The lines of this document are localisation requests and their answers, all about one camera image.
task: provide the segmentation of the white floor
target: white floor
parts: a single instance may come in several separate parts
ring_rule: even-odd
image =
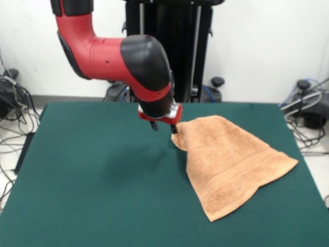
[[[0,123],[1,127],[8,128],[13,131],[21,132],[18,128],[17,122],[10,122],[10,121],[2,121]],[[25,132],[29,132],[32,129],[31,120],[29,120],[28,125],[22,125],[22,129]],[[34,120],[34,130],[36,130],[36,122]],[[327,135],[321,140],[321,142],[315,147],[312,148],[311,151],[329,151],[329,124],[326,126]],[[318,132],[314,132],[311,130],[307,131],[307,135],[310,137],[315,137],[318,135]],[[4,138],[18,136],[18,134],[0,129],[0,138],[3,140]],[[9,147],[7,145],[0,145],[0,162],[2,168],[6,171],[6,174],[10,177],[10,179],[15,180],[16,176],[12,170],[16,167],[17,161],[19,159],[20,150],[17,152],[11,152],[13,149],[21,149],[23,147],[23,143],[25,141],[25,137],[19,137],[12,140],[6,141],[6,144],[11,144],[12,146]],[[319,189],[321,197],[323,200],[329,196],[329,155],[326,156],[318,156],[318,157],[306,157],[305,158],[308,167],[312,173],[312,176],[315,180],[315,183]],[[0,171],[0,197],[5,189],[5,185],[8,183],[8,179],[5,177],[3,172]],[[4,208],[8,196],[2,201],[0,207]]]

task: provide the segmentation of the floor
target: floor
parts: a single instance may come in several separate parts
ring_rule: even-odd
[[[17,137],[22,131],[28,133],[32,130],[32,125],[34,125],[34,130],[36,130],[36,119],[30,119],[28,117],[26,119],[28,123],[26,125],[21,125],[21,130],[18,128],[17,122],[2,121],[0,123],[0,138],[4,140],[11,137]],[[321,142],[316,147],[310,149],[310,151],[329,151],[329,124],[325,126],[325,129],[328,134],[321,140]],[[309,137],[316,137],[318,135],[318,132],[306,129],[303,130],[303,133]],[[6,143],[0,142],[0,163],[6,174],[13,181],[16,179],[16,176],[11,170],[16,167],[24,141],[25,137],[20,136],[17,138],[9,139],[6,141]],[[305,160],[319,189],[321,197],[324,200],[324,203],[326,203],[327,207],[329,208],[329,155],[305,157]],[[3,193],[6,184],[8,184],[6,188],[7,192],[12,185],[11,183],[8,183],[8,179],[0,170],[0,196]],[[8,194],[1,202],[0,209],[4,208],[9,195],[10,194]]]

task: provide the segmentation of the black knob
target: black knob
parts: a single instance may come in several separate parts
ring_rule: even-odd
[[[310,82],[307,80],[299,80],[297,86],[300,90],[305,91],[310,88]]]
[[[225,80],[222,77],[214,77],[211,79],[211,83],[214,87],[220,87],[225,84]]]

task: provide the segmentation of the black joint cover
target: black joint cover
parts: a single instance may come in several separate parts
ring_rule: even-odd
[[[68,59],[68,62],[70,63],[71,67],[73,68],[74,72],[80,76],[81,78],[83,79],[87,79],[87,80],[90,80],[89,77],[86,77],[82,71],[80,70],[79,66],[78,66],[78,63],[73,55],[73,52],[71,50],[71,48],[68,46],[68,44],[65,42],[65,40],[63,39],[63,37],[61,36],[61,34],[58,32],[58,37],[60,38],[60,42],[61,42],[61,45],[64,49],[64,52],[65,52],[65,55]]]
[[[51,8],[56,16],[62,15],[60,0],[51,0]]]
[[[131,35],[121,43],[121,55],[134,78],[157,92],[170,83],[171,70],[161,43],[149,35]]]
[[[171,111],[171,106],[174,103],[174,97],[172,91],[169,91],[166,96],[154,102],[138,101],[140,107],[146,116],[151,118],[162,118],[167,116]]]
[[[90,14],[94,10],[94,0],[62,0],[66,16]]]

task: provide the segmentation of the green tablecloth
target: green tablecloth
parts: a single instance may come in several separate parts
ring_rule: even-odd
[[[189,104],[299,160],[240,209],[210,223],[170,128],[126,103],[52,103],[0,216],[0,246],[329,246],[329,212],[275,105]]]

